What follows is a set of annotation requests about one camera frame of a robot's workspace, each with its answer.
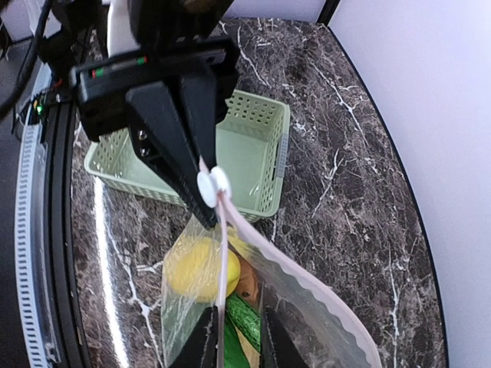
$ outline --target marble table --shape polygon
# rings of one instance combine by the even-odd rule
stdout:
[[[436,279],[407,177],[333,34],[276,19],[227,21],[223,32],[241,49],[238,88],[292,109],[281,207],[256,227],[353,309],[384,366],[445,367]],[[158,367],[161,261],[190,214],[105,187],[84,171],[89,142],[80,127],[75,135],[71,216],[93,367]]]

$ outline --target light green bin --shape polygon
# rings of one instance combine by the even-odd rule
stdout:
[[[290,108],[236,90],[216,126],[216,159],[232,183],[232,201],[250,222],[279,207],[288,149]],[[127,130],[92,143],[85,169],[111,188],[175,205],[180,197],[134,154]]]

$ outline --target yellow fruit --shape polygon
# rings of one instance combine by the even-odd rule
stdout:
[[[220,268],[219,245],[211,238],[181,237],[163,261],[163,273],[170,287],[203,303],[216,299]],[[227,296],[236,289],[239,279],[239,259],[229,250]]]

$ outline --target basket handle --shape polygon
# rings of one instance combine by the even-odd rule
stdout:
[[[283,133],[276,150],[275,178],[285,177],[286,157],[288,155],[288,134]]]

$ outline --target cucumber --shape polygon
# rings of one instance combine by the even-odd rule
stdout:
[[[237,293],[233,293],[226,300],[226,315],[254,349],[261,353],[261,317],[259,313]]]
[[[251,368],[242,350],[236,327],[225,315],[225,368]]]

